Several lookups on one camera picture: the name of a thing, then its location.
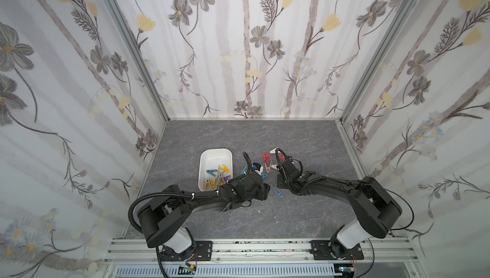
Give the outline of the tan clothespin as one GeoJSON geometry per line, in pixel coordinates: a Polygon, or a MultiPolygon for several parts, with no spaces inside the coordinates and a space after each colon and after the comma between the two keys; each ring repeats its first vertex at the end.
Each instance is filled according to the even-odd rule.
{"type": "Polygon", "coordinates": [[[210,190],[215,190],[216,187],[217,187],[217,178],[213,178],[213,179],[207,179],[205,181],[205,190],[206,191],[210,191],[210,190]]]}

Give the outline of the white plastic storage box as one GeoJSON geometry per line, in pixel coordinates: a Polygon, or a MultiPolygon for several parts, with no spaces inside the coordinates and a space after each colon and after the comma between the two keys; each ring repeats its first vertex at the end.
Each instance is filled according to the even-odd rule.
{"type": "Polygon", "coordinates": [[[234,176],[232,152],[228,149],[221,148],[221,149],[208,149],[201,154],[200,164],[199,164],[199,179],[198,179],[198,187],[200,191],[206,191],[205,181],[207,179],[215,178],[207,174],[206,170],[212,170],[212,169],[218,170],[218,167],[220,165],[226,165],[230,169],[230,173],[221,173],[220,171],[218,172],[218,176],[216,177],[218,179],[216,189],[219,186],[222,186],[228,182],[223,179],[224,176],[231,175],[232,178],[234,176]]]}

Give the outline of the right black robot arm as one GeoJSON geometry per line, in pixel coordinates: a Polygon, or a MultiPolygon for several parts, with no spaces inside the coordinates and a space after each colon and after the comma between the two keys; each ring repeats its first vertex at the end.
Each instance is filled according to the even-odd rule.
{"type": "Polygon", "coordinates": [[[354,211],[356,218],[334,233],[325,248],[312,249],[328,260],[342,260],[353,255],[361,242],[372,237],[383,239],[393,230],[403,214],[393,198],[395,194],[372,177],[361,180],[341,180],[297,168],[294,159],[280,148],[275,149],[278,160],[279,185],[296,196],[320,195],[342,201],[354,211]]]}

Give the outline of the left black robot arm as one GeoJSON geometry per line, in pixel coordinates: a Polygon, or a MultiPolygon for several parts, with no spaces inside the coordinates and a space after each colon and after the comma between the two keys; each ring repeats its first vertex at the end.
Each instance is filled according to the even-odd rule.
{"type": "Polygon", "coordinates": [[[244,175],[219,184],[212,191],[191,192],[171,185],[163,191],[137,198],[128,209],[128,220],[143,234],[157,259],[169,256],[172,261],[188,261],[199,252],[195,239],[183,225],[195,212],[240,209],[254,200],[268,198],[271,186],[256,172],[247,153],[243,153],[247,171],[244,175]]]}

